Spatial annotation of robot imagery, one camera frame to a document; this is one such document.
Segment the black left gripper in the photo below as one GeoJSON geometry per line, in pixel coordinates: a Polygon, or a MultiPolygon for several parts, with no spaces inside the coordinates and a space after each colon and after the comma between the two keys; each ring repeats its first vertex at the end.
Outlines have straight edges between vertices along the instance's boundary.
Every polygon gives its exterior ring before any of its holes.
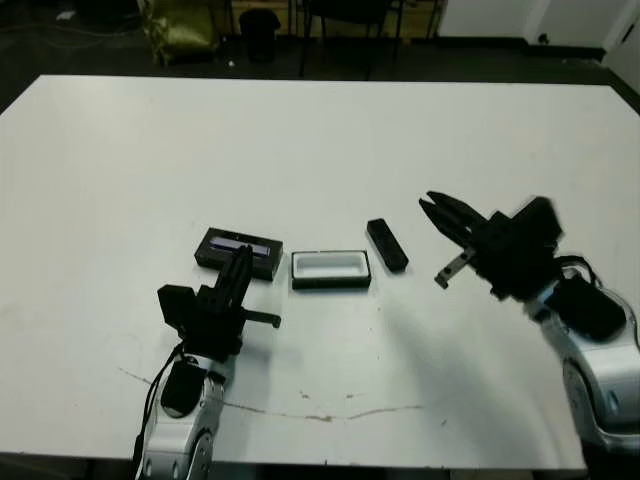
{"type": "Polygon", "coordinates": [[[225,259],[217,287],[200,287],[185,322],[187,353],[209,359],[228,359],[239,354],[247,321],[268,324],[275,329],[280,327],[279,315],[243,307],[252,269],[252,248],[240,246],[225,259]]]}

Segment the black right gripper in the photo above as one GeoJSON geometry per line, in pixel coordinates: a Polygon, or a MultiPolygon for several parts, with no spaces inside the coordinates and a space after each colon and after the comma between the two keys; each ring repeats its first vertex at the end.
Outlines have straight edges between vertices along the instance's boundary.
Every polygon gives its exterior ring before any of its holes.
{"type": "Polygon", "coordinates": [[[463,248],[436,274],[440,287],[446,289],[453,276],[469,266],[491,285],[496,298],[524,302],[556,277],[553,210],[521,211],[512,217],[496,212],[484,222],[459,199],[436,191],[426,195],[429,200],[419,200],[422,210],[440,233],[463,248]]]}

